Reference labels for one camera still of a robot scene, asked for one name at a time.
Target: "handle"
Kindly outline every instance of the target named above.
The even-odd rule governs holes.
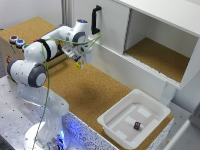
[[[92,11],[92,28],[91,29],[92,29],[93,35],[100,32],[100,30],[96,28],[96,19],[97,19],[96,12],[99,10],[101,10],[101,7],[97,5],[96,8],[94,8]]]

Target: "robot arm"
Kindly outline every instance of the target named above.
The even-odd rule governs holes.
[[[50,60],[56,55],[57,44],[55,39],[61,39],[73,42],[67,43],[62,48],[71,59],[76,62],[82,59],[82,63],[90,63],[92,48],[87,50],[88,34],[89,25],[87,21],[77,20],[74,28],[61,26],[29,45],[24,50],[24,60],[10,61],[7,72],[18,84],[18,96],[30,103],[44,106],[47,89],[42,87],[46,81],[46,69],[42,65],[45,60],[41,43],[44,46],[46,60]],[[46,116],[45,124],[39,130],[37,136],[37,144],[44,149],[50,149],[49,143],[52,142],[52,139],[56,139],[62,131],[62,116],[68,112],[69,105],[62,97],[50,90],[47,109],[50,114]]]

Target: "cable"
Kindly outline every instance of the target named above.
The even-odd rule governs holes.
[[[34,140],[34,143],[33,143],[33,148],[32,148],[32,150],[34,149],[35,142],[36,142],[36,138],[37,138],[37,135],[38,135],[38,131],[39,131],[39,129],[40,129],[40,125],[41,125],[41,123],[42,123],[42,120],[43,120],[44,115],[45,115],[45,112],[46,112],[47,101],[48,101],[48,97],[49,97],[50,75],[49,75],[49,66],[48,66],[48,64],[47,64],[46,57],[45,57],[45,53],[44,53],[44,46],[43,46],[43,43],[42,43],[42,53],[43,53],[43,56],[44,56],[45,65],[46,65],[46,70],[47,70],[48,87],[47,87],[47,96],[46,96],[46,102],[45,102],[44,111],[43,111],[42,118],[41,118],[41,120],[40,120],[40,123],[39,123],[38,129],[37,129],[37,132],[36,132],[36,135],[35,135],[35,140]]]
[[[103,33],[101,33],[99,36],[97,36],[96,38],[94,38],[94,39],[92,39],[92,40],[89,40],[89,41],[87,41],[87,42],[82,42],[82,43],[69,42],[69,41],[65,41],[65,40],[61,40],[61,39],[56,39],[56,38],[49,38],[49,39],[46,39],[46,41],[47,41],[47,40],[59,40],[59,41],[63,41],[63,42],[66,42],[66,43],[72,43],[72,44],[78,44],[78,45],[82,45],[82,44],[87,44],[87,43],[89,43],[89,42],[93,42],[93,43],[85,50],[85,52],[81,54],[81,56],[83,56],[83,55],[90,49],[90,47],[92,47],[92,45],[94,45],[94,43],[95,43],[102,35],[103,35]],[[40,120],[38,129],[37,129],[37,132],[36,132],[36,135],[35,135],[35,139],[34,139],[34,143],[33,143],[33,148],[32,148],[32,150],[34,149],[34,146],[35,146],[35,143],[36,143],[36,138],[37,138],[37,135],[38,135],[38,132],[39,132],[39,129],[40,129],[40,125],[41,125],[41,123],[42,123],[42,120],[43,120],[44,115],[45,115],[45,112],[46,112],[47,102],[48,102],[48,97],[49,97],[49,89],[50,89],[49,66],[48,66],[47,61],[46,61],[43,43],[42,43],[42,54],[43,54],[43,57],[44,57],[44,60],[45,60],[45,66],[46,66],[46,70],[47,70],[48,86],[47,86],[47,95],[46,95],[45,107],[44,107],[44,111],[43,111],[43,114],[42,114],[42,118],[41,118],[41,120]]]

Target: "brown shelf floor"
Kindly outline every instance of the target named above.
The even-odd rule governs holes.
[[[144,38],[125,53],[178,82],[181,82],[190,60],[149,38]]]

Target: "wall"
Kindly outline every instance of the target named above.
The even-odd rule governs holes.
[[[0,0],[0,29],[37,16],[55,26],[61,24],[61,0]]]
[[[180,91],[177,91],[173,102],[192,112],[200,102],[200,71]]]

